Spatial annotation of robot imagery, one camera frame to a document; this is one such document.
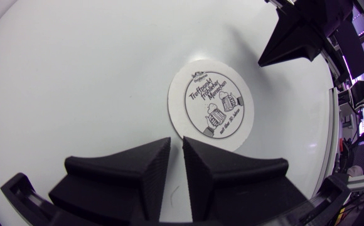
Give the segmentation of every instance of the white coaster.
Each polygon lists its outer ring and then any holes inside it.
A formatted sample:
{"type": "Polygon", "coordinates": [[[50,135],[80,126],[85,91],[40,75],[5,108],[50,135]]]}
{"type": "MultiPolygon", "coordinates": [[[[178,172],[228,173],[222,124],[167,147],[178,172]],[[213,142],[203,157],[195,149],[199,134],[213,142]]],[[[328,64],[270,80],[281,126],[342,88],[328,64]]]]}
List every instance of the white coaster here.
{"type": "Polygon", "coordinates": [[[198,60],[185,65],[168,91],[168,112],[176,132],[234,151],[253,126],[252,94],[228,65],[198,60]]]}

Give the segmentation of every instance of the beer coaster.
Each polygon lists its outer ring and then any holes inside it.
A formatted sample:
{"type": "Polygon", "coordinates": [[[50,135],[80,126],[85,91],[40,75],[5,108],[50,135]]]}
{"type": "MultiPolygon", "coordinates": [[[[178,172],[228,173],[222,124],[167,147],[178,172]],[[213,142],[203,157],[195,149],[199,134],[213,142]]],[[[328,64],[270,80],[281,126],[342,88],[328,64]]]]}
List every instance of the beer coaster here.
{"type": "Polygon", "coordinates": [[[180,137],[234,151],[253,126],[252,94],[228,65],[198,60],[185,65],[168,90],[168,112],[180,137]]]}

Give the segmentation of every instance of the logo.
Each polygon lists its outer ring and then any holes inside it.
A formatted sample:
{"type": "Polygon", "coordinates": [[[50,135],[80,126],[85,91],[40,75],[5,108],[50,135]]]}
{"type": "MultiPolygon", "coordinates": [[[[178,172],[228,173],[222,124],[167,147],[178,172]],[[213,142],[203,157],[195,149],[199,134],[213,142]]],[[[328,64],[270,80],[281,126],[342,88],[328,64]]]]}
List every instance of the logo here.
{"type": "Polygon", "coordinates": [[[185,92],[186,113],[202,134],[221,139],[235,133],[244,118],[238,87],[217,72],[195,72],[185,92]]]}

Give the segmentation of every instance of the beer mug illustration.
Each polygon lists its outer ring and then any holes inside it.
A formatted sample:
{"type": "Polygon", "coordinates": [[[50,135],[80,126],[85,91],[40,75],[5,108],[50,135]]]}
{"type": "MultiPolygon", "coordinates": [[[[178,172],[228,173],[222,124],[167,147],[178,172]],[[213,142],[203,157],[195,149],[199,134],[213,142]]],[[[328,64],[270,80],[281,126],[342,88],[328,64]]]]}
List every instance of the beer mug illustration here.
{"type": "Polygon", "coordinates": [[[207,113],[207,123],[210,123],[213,127],[221,125],[225,118],[227,118],[227,116],[222,111],[220,111],[220,109],[218,109],[217,105],[215,104],[208,105],[207,113]]]}
{"type": "Polygon", "coordinates": [[[228,94],[226,92],[220,92],[220,99],[224,107],[224,111],[228,112],[232,110],[237,105],[244,105],[243,99],[241,97],[236,98],[232,93],[228,94]]]}

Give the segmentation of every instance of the cable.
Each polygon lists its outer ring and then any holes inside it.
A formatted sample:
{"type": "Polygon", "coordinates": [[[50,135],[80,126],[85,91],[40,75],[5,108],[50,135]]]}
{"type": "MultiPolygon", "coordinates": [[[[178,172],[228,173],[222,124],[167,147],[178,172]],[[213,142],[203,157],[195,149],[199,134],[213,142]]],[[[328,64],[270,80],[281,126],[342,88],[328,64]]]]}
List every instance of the cable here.
{"type": "Polygon", "coordinates": [[[362,201],[362,202],[360,202],[360,203],[358,203],[357,205],[355,205],[354,207],[351,207],[351,208],[349,208],[349,209],[347,209],[347,210],[345,210],[345,211],[343,211],[343,212],[340,212],[340,213],[345,213],[345,212],[348,212],[348,211],[350,211],[350,210],[352,210],[352,209],[354,209],[354,208],[356,208],[356,207],[359,207],[361,204],[363,204],[364,203],[364,201],[362,201]]]}
{"type": "Polygon", "coordinates": [[[346,218],[346,216],[348,216],[350,213],[351,213],[351,211],[352,211],[353,209],[351,209],[343,218],[341,218],[341,220],[340,220],[340,222],[338,222],[337,223],[337,226],[341,223],[341,222],[343,222],[344,221],[344,219],[346,218]]]}
{"type": "Polygon", "coordinates": [[[360,197],[362,197],[362,195],[364,195],[364,192],[363,192],[362,194],[360,194],[358,197],[356,197],[356,198],[352,199],[351,201],[349,201],[347,204],[343,205],[343,207],[342,207],[342,208],[345,208],[345,207],[347,207],[348,205],[351,205],[353,202],[357,201],[360,197]]]}

